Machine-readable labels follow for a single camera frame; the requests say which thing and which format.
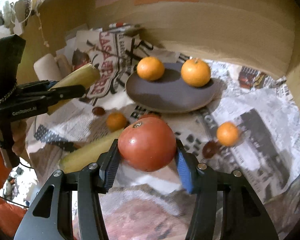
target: orange jacket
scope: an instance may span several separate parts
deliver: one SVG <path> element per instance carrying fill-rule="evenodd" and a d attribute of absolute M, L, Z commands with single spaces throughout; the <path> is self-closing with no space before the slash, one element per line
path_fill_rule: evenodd
<path fill-rule="evenodd" d="M 4 166 L 0 152 L 0 189 L 3 187 L 10 170 Z M 13 237 L 25 215 L 26 210 L 15 205 L 8 204 L 0 198 L 0 228 L 9 237 Z"/>

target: black cable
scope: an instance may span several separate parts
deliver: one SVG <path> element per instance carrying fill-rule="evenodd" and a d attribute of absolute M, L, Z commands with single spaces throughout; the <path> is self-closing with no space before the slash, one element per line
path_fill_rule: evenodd
<path fill-rule="evenodd" d="M 21 164 L 22 166 L 28 168 L 28 169 L 34 169 L 34 168 L 32 168 L 32 167 L 29 167 L 29 166 L 26 166 L 26 165 L 22 164 L 21 162 L 20 162 L 20 164 Z"/>
<path fill-rule="evenodd" d="M 13 203 L 13 204 L 15 204 L 15 205 L 22 206 L 22 207 L 24 207 L 24 208 L 29 208 L 28 206 L 24 206 L 24 205 L 22 205 L 22 204 L 18 204 L 18 203 L 16 203 L 16 202 L 13 202 L 13 201 L 11 201 L 11 200 L 8 200 L 8 199 L 6 199 L 6 198 L 4 198 L 4 197 L 1 197 L 1 196 L 0 196 L 0 198 L 2 198 L 3 200 L 5 200 L 5 201 L 7 201 L 7 202 L 11 202 L 11 203 Z"/>

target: newspaper print fabric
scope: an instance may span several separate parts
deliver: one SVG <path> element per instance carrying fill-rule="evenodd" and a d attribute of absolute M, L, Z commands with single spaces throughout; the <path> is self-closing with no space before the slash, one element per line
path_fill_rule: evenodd
<path fill-rule="evenodd" d="M 111 112 L 119 110 L 129 122 L 149 112 L 131 101 L 124 89 L 141 58 L 155 56 L 163 62 L 184 62 L 189 58 L 121 33 L 96 31 L 78 31 L 75 53 L 82 58 L 87 54 L 99 68 L 101 79 L 83 98 L 72 100 L 51 116 L 38 116 L 32 124 L 27 135 L 27 151 L 42 184 L 58 168 L 60 158 L 75 145 L 84 145 L 108 133 L 106 118 Z M 218 80 L 219 92 L 214 100 L 198 111 L 162 114 L 162 119 L 200 162 L 228 173 L 240 169 L 265 203 L 283 239 L 297 222 L 296 213 L 300 214 L 300 194 L 296 195 L 300 193 L 298 108 L 284 78 L 275 81 L 244 66 L 206 61 L 212 77 Z M 91 111 L 95 106 L 103 107 L 106 115 L 94 116 Z M 203 146 L 215 139 L 218 126 L 225 121 L 240 127 L 242 141 L 236 147 L 223 148 L 211 159 L 204 159 Z M 36 134 L 40 127 L 55 135 L 56 143 L 39 139 Z M 73 145 L 67 144 L 65 148 L 64 143 L 70 142 Z M 80 239 L 76 201 L 73 194 L 74 233 Z M 159 171 L 143 173 L 123 161 L 114 187 L 108 194 L 100 195 L 109 238 L 120 240 L 184 239 L 194 201 L 195 196 L 187 195 L 182 189 L 173 162 Z M 221 193 L 217 203 L 214 239 L 218 239 L 221 230 Z"/>

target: oval plate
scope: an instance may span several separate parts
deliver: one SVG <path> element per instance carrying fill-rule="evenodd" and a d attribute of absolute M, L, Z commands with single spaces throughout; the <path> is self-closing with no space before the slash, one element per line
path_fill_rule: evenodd
<path fill-rule="evenodd" d="M 194 88 L 181 78 L 182 63 L 165 63 L 162 78 L 146 81 L 133 73 L 126 82 L 127 95 L 138 105 L 159 113 L 187 113 L 204 107 L 213 99 L 217 84 L 212 79 Z"/>

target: metal pin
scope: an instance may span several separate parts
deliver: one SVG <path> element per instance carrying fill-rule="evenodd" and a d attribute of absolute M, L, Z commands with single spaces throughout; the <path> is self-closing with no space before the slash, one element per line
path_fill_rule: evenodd
<path fill-rule="evenodd" d="M 233 175 L 236 177 L 241 177 L 242 173 L 240 171 L 234 171 Z"/>
<path fill-rule="evenodd" d="M 61 171 L 61 170 L 56 170 L 56 171 L 53 173 L 53 176 L 59 177 L 61 174 L 62 174 L 62 171 Z"/>
<path fill-rule="evenodd" d="M 90 170 L 94 170 L 94 169 L 96 169 L 98 167 L 98 164 L 96 164 L 96 163 L 90 163 L 89 164 L 89 169 Z"/>
<path fill-rule="evenodd" d="M 198 164 L 198 168 L 199 168 L 200 170 L 205 170 L 205 169 L 207 168 L 207 165 L 206 165 L 205 163 L 199 163 L 199 164 Z"/>

